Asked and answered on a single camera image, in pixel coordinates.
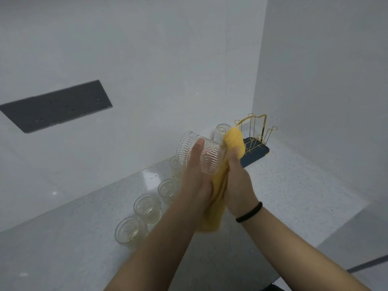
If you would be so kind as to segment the ribbed clear drinking glass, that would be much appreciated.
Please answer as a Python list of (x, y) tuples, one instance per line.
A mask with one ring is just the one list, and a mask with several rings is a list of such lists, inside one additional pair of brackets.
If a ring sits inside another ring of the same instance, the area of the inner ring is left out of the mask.
[(169, 178), (158, 186), (158, 195), (165, 205), (170, 206), (178, 195), (181, 188), (181, 181)]
[(134, 204), (133, 210), (145, 224), (154, 225), (161, 218), (161, 203), (159, 199), (152, 194), (143, 194), (139, 196)]
[(177, 181), (182, 181), (184, 167), (178, 162), (176, 156), (169, 160), (169, 167), (172, 177)]
[(177, 147), (176, 160), (180, 165), (187, 166), (192, 148), (200, 138), (204, 139), (204, 148), (200, 156), (201, 171), (208, 175), (214, 175), (224, 159), (225, 148), (195, 132), (188, 131), (183, 135)]
[(123, 219), (117, 226), (114, 237), (118, 244), (137, 248), (148, 236), (146, 226), (137, 217)]
[(214, 132), (213, 141), (221, 145), (223, 143), (223, 138), (229, 129), (230, 125), (226, 123), (218, 124)]

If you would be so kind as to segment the dark blue rack tray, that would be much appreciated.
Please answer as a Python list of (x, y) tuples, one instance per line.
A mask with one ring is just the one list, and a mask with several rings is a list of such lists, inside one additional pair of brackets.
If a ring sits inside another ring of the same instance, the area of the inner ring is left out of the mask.
[(247, 137), (244, 139), (245, 153), (240, 159), (243, 168), (251, 165), (259, 159), (265, 157), (269, 153), (269, 148), (260, 140), (254, 137)]

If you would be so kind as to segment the person's right forearm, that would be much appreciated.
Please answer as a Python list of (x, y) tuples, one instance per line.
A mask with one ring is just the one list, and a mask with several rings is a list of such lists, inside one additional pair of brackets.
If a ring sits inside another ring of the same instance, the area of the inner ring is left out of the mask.
[(292, 291), (371, 291), (265, 207), (241, 224)]

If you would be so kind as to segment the person's left hand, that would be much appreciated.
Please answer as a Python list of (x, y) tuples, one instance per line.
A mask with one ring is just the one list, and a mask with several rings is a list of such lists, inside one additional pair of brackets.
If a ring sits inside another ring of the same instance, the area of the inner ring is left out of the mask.
[(209, 205), (212, 190), (210, 175), (201, 171), (201, 173), (187, 176), (186, 170), (184, 170), (178, 196), (179, 203), (185, 206), (194, 206), (194, 208), (203, 211)]

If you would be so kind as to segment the yellow cleaning cloth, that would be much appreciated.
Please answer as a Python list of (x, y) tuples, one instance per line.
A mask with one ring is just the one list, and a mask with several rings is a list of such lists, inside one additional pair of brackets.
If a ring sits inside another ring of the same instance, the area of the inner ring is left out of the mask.
[(240, 161), (245, 150), (243, 135), (238, 127), (233, 127), (226, 132), (215, 165), (206, 166), (205, 172), (211, 175), (213, 191), (210, 203), (196, 229), (197, 233), (212, 233), (220, 228), (226, 210), (225, 194), (230, 171), (226, 154), (229, 151), (235, 151), (237, 152), (237, 160)]

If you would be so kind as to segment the person's right hand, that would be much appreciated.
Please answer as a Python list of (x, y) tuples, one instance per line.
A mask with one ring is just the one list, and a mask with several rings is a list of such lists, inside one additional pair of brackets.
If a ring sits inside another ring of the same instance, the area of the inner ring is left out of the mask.
[(235, 218), (246, 214), (258, 204), (250, 175), (244, 168), (242, 174), (228, 173), (224, 200)]

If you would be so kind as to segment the grey wall socket panel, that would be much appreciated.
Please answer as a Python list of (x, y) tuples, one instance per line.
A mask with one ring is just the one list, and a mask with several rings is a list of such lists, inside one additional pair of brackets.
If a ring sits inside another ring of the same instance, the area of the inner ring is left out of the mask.
[(0, 111), (22, 132), (33, 133), (112, 107), (101, 82), (94, 80), (5, 103)]

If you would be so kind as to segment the person's left forearm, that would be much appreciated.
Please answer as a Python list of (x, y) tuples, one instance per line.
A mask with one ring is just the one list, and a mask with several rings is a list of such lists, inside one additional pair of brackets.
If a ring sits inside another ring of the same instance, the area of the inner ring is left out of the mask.
[(177, 198), (104, 291), (167, 291), (208, 203)]

